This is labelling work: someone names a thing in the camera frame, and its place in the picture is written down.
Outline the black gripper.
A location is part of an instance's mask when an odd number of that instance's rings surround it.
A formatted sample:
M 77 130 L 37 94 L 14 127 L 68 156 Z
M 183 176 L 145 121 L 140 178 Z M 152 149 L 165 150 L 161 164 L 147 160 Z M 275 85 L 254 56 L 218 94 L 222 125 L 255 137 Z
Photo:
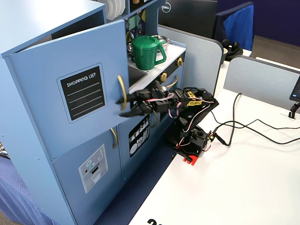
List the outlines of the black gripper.
M 154 109 L 157 113 L 168 112 L 169 109 L 175 109 L 179 102 L 179 97 L 174 91 L 169 91 L 165 86 L 162 86 L 158 81 L 154 81 L 148 86 L 148 90 L 138 90 L 132 94 L 127 94 L 116 101 L 116 104 L 142 101 Z M 143 116 L 151 113 L 151 107 L 138 107 L 128 112 L 121 112 L 121 117 Z

